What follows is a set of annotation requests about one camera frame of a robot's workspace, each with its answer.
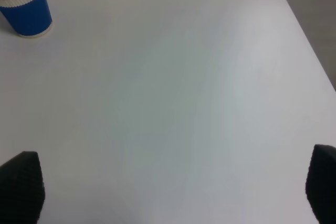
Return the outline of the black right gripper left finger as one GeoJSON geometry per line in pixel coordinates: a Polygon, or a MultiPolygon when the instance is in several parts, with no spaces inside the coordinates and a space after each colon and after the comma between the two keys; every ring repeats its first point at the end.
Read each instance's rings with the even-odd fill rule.
{"type": "Polygon", "coordinates": [[[37,152],[23,151],[1,165],[1,223],[37,223],[45,196],[37,152]]]}

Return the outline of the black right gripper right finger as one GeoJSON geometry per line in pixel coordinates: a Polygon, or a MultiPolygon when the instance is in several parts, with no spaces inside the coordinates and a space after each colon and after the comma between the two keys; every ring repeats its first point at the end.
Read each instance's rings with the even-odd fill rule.
{"type": "Polygon", "coordinates": [[[306,195],[318,223],[335,223],[335,147],[314,146],[306,180],[306,195]]]}

